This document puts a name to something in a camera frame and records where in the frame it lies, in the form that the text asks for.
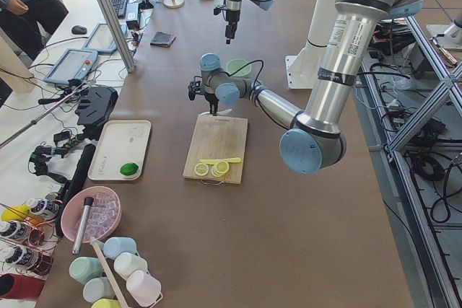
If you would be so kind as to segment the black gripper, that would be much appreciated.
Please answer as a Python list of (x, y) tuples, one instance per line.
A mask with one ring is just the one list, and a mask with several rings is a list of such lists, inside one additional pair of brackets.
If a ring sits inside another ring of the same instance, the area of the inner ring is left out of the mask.
[(227, 26), (225, 29), (226, 44), (230, 44), (231, 39), (235, 39), (237, 24), (240, 20), (240, 10), (231, 9), (226, 5), (219, 5), (214, 8), (214, 15), (218, 15), (221, 12), (225, 16), (225, 21), (227, 22)]
[(207, 92), (205, 86), (201, 83), (201, 77), (195, 76), (188, 84), (188, 98), (190, 101), (194, 101), (196, 95), (202, 95), (209, 102), (209, 113), (211, 115), (217, 114), (217, 99), (214, 93)]

